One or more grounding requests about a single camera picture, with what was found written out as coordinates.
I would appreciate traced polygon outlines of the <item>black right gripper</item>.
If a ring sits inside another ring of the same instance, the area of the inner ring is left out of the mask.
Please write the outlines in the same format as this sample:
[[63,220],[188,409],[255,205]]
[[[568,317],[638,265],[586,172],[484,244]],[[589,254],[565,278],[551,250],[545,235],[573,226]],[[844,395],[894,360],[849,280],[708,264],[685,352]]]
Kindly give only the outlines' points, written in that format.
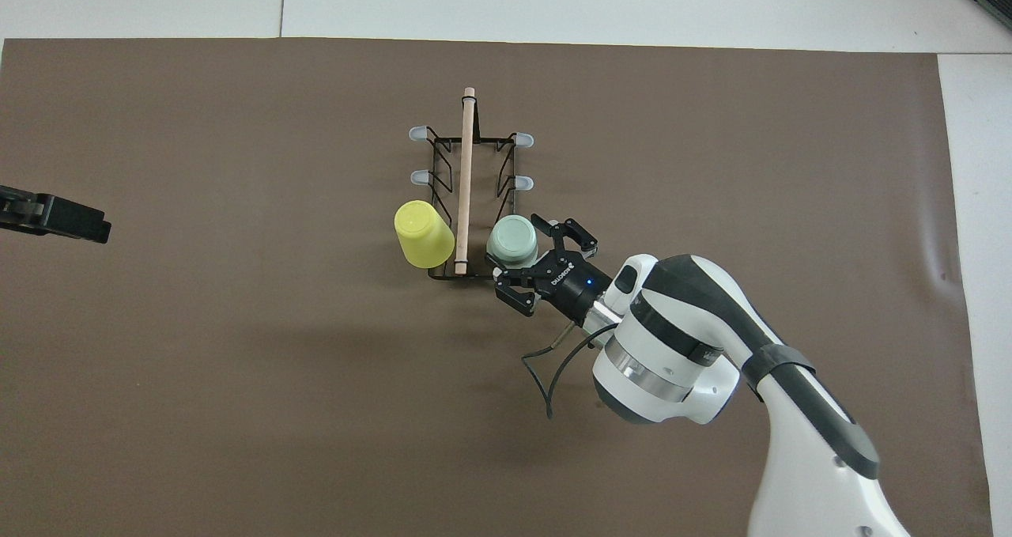
[[596,255],[597,239],[572,218],[549,222],[531,215],[531,223],[552,239],[553,248],[529,269],[495,267],[496,297],[525,317],[532,317],[539,301],[545,299],[568,320],[584,324],[594,302],[612,282],[608,274],[588,262]]

